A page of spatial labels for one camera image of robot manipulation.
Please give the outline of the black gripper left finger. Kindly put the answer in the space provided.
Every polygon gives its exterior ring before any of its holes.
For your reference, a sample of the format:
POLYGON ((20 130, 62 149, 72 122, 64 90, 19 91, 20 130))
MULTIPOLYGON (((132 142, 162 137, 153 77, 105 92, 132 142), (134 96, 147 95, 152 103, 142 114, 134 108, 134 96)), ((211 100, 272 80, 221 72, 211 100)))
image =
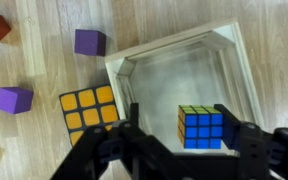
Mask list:
POLYGON ((89 127, 51 180, 99 180, 110 162, 120 160, 133 180, 182 180, 183 164, 160 141, 139 128, 139 104, 130 116, 104 127, 89 127))

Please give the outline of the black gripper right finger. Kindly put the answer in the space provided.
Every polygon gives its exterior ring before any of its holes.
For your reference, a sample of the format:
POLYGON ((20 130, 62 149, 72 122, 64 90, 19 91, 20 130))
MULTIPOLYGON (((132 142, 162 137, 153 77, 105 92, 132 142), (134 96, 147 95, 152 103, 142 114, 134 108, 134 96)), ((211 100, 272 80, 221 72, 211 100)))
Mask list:
POLYGON ((215 104, 223 117, 223 141, 239 153, 238 180, 276 180, 273 171, 288 180, 288 128, 276 128, 272 133, 258 125, 240 121, 224 105, 215 104))

